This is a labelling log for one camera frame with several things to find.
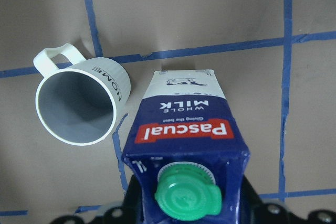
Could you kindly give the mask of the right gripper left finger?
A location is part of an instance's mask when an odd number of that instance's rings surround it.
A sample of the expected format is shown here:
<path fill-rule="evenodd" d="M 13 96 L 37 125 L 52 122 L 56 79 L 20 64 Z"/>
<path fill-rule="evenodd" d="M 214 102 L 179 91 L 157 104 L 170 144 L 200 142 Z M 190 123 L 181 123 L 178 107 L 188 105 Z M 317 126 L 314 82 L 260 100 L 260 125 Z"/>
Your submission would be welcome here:
<path fill-rule="evenodd" d="M 123 200 L 123 206 L 126 208 L 140 208 L 142 201 L 142 189 L 138 179 L 132 175 L 128 189 Z"/>

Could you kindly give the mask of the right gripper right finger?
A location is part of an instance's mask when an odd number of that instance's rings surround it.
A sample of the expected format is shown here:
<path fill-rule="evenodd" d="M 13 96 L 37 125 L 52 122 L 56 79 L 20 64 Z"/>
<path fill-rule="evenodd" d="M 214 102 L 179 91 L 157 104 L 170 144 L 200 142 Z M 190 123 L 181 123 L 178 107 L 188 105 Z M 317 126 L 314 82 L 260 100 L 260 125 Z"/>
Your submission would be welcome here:
<path fill-rule="evenodd" d="M 246 176 L 243 177 L 241 185 L 241 207 L 255 208 L 262 205 L 263 201 L 256 193 Z"/>

